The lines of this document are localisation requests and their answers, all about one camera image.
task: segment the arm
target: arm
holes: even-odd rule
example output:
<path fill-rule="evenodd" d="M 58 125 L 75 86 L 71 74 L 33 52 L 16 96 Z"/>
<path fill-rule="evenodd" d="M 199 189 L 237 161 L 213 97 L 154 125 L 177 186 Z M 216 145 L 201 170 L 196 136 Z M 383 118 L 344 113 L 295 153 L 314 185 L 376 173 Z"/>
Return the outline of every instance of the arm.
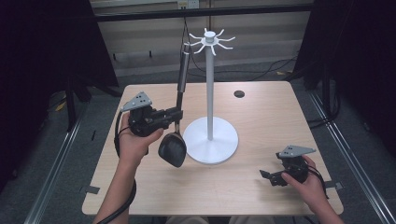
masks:
<path fill-rule="evenodd" d="M 120 130 L 128 127 L 130 113 L 122 116 Z M 159 129 L 147 137 L 138 137 L 126 129 L 120 133 L 120 159 L 113 176 L 110 187 L 93 223 L 98 223 L 114 211 L 119 209 L 129 197 L 134 185 L 134 175 L 137 166 L 147 152 L 149 145 L 163 135 L 163 129 Z M 111 223 L 128 223 L 128 209 Z"/>
<path fill-rule="evenodd" d="M 315 167 L 315 163 L 307 156 L 303 155 L 308 165 Z M 282 178 L 290 185 L 292 185 L 303 197 L 303 200 L 308 204 L 309 209 L 315 213 L 322 224 L 343 224 L 344 221 L 334 212 L 329 202 L 326 199 L 326 195 L 323 192 L 323 188 L 319 179 L 308 173 L 308 178 L 303 184 L 295 180 L 290 175 L 283 173 Z"/>

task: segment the aluminum rail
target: aluminum rail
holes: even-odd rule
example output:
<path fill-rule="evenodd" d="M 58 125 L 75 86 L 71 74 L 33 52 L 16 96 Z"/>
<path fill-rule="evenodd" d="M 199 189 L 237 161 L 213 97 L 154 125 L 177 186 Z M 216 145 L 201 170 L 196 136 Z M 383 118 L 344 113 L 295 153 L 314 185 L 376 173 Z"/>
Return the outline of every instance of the aluminum rail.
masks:
<path fill-rule="evenodd" d="M 320 101 L 320 98 L 317 93 L 309 92 L 312 102 L 314 103 L 316 109 L 318 110 L 320 116 L 324 119 L 326 117 L 326 112 L 322 108 L 323 103 Z M 356 177 L 358 183 L 361 186 L 361 189 L 366 194 L 367 199 L 370 201 L 372 207 L 378 214 L 382 223 L 384 224 L 395 224 L 396 220 L 393 214 L 390 212 L 390 209 L 385 202 L 382 195 L 379 193 L 376 186 L 371 181 L 370 177 L 366 174 L 364 169 L 361 167 L 358 159 L 355 154 L 351 150 L 347 140 L 341 134 L 335 122 L 329 122 L 326 127 L 328 128 L 332 138 L 335 141 L 335 144 L 340 149 L 341 154 L 344 156 L 346 163 L 348 164 L 350 170 L 353 175 Z"/>
<path fill-rule="evenodd" d="M 62 144 L 61 149 L 59 150 L 59 153 L 55 159 L 55 162 L 52 164 L 52 168 L 49 171 L 47 179 L 43 184 L 40 193 L 35 199 L 35 203 L 33 204 L 27 218 L 25 219 L 24 224 L 40 223 L 41 218 L 43 217 L 47 205 L 50 201 L 50 196 L 55 189 L 56 182 L 61 173 L 62 167 L 64 166 L 64 163 L 67 159 L 67 155 L 76 138 L 81 120 L 84 117 L 87 107 L 88 104 L 82 105 L 81 110 L 78 114 L 78 120 L 76 121 L 76 124 L 74 125 L 72 130 L 67 133 L 64 139 L 64 143 Z"/>

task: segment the finger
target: finger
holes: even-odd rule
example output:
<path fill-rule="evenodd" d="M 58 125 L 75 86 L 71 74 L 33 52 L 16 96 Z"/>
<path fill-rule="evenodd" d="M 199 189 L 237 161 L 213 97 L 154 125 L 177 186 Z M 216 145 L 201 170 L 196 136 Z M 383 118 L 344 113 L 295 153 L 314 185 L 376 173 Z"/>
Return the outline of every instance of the finger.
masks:
<path fill-rule="evenodd" d="M 121 128 L 126 128 L 129 126 L 129 117 L 130 117 L 131 113 L 125 113 L 122 115 L 122 120 L 121 120 Z"/>
<path fill-rule="evenodd" d="M 303 186 L 300 182 L 285 172 L 283 172 L 281 176 L 286 181 L 286 183 L 292 185 L 295 189 L 300 191 L 300 188 Z"/>
<path fill-rule="evenodd" d="M 163 135 L 163 129 L 157 129 L 154 133 L 147 136 L 145 139 L 148 141 L 149 144 L 157 141 Z"/>
<path fill-rule="evenodd" d="M 309 157 L 306 156 L 306 155 L 303 155 L 302 157 L 303 157 L 303 159 L 306 161 L 306 163 L 308 163 L 309 166 L 312 166 L 312 167 L 314 167 L 314 168 L 317 168 L 317 166 L 315 165 L 315 162 L 312 161 L 311 158 L 309 158 Z"/>

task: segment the small black hole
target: small black hole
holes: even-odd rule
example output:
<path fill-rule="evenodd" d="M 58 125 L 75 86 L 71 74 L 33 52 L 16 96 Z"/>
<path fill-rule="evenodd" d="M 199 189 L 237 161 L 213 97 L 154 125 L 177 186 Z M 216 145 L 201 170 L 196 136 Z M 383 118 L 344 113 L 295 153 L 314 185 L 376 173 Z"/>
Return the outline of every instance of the small black hole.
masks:
<path fill-rule="evenodd" d="M 242 98 L 242 97 L 245 96 L 245 92 L 244 92 L 244 91 L 235 91 L 235 92 L 233 93 L 233 95 L 234 95 L 235 97 L 237 97 L 237 98 Z"/>

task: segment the white stand base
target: white stand base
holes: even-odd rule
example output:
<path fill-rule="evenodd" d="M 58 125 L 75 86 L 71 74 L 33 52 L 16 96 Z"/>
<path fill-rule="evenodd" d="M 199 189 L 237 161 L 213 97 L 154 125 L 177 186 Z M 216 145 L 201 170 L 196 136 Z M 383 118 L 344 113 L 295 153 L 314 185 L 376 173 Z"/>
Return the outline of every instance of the white stand base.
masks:
<path fill-rule="evenodd" d="M 238 147 L 238 134 L 225 119 L 213 118 L 213 140 L 207 138 L 207 117 L 196 119 L 184 131 L 187 153 L 203 164 L 227 161 Z"/>

